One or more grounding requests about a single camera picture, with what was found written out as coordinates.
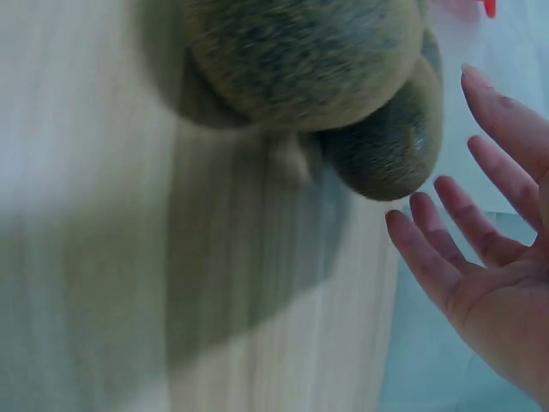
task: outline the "light wood panel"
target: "light wood panel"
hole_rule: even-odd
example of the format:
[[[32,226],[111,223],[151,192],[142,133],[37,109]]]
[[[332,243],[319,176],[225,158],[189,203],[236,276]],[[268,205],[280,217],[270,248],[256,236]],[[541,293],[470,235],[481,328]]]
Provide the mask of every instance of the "light wood panel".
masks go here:
[[[375,410],[386,205],[191,120],[227,118],[171,0],[4,0],[0,27],[0,410]]]

